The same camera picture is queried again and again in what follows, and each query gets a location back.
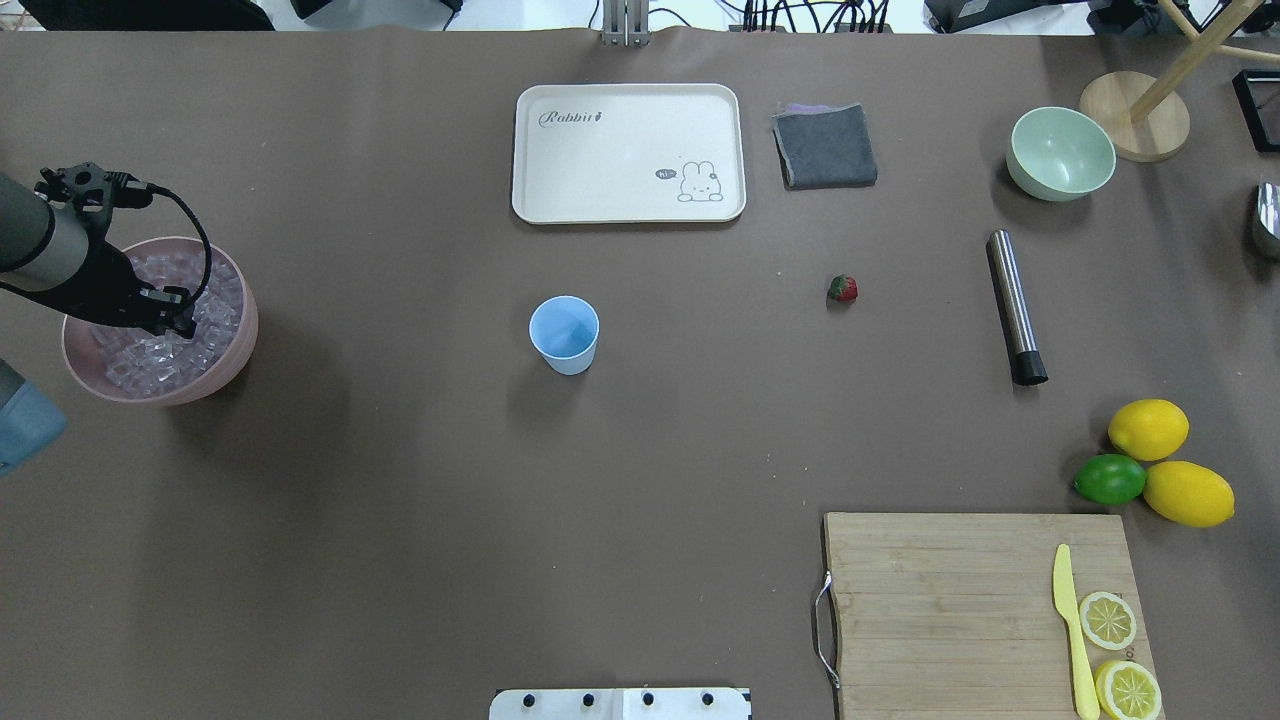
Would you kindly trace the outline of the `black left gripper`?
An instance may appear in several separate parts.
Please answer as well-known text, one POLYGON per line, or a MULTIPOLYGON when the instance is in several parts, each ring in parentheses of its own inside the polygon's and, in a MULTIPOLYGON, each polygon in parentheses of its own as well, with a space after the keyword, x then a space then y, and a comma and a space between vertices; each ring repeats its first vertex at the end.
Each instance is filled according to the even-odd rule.
POLYGON ((50 287, 35 300, 100 325, 136 327, 155 336, 196 333, 195 296, 180 286, 156 290, 142 282, 129 259, 106 241, 115 206, 141 209, 152 202, 142 181, 93 163, 44 168, 36 190, 50 202, 52 231, 40 261, 52 263, 50 287))

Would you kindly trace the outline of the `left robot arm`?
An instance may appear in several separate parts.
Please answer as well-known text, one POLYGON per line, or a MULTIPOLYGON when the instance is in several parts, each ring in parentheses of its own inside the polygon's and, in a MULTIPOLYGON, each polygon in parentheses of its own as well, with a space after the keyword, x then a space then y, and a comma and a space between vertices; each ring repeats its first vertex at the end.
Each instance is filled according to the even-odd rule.
POLYGON ((1 190, 3 288, 96 325, 138 328, 184 340, 196 333, 195 305, 212 269, 212 246, 198 218, 173 191, 95 163, 40 172, 27 188, 9 176, 1 190), (196 290, 142 281, 127 255, 106 240, 116 208, 147 208, 170 199, 204 245, 196 290))

